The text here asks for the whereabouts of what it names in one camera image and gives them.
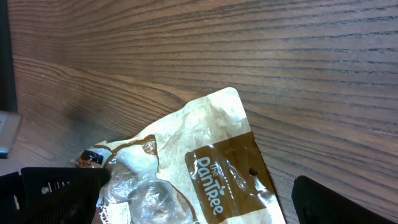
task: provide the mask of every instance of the black plastic part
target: black plastic part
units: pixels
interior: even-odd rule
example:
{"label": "black plastic part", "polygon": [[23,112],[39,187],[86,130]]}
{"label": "black plastic part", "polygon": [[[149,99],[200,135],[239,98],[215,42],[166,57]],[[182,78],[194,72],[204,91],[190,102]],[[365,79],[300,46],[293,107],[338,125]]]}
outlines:
{"label": "black plastic part", "polygon": [[0,110],[17,112],[7,1],[0,1]]}
{"label": "black plastic part", "polygon": [[300,224],[394,224],[306,176],[294,180],[292,199]]}
{"label": "black plastic part", "polygon": [[30,167],[21,175],[2,176],[0,205],[10,209],[0,210],[0,223],[91,223],[100,188],[109,179],[106,169],[75,168]]}

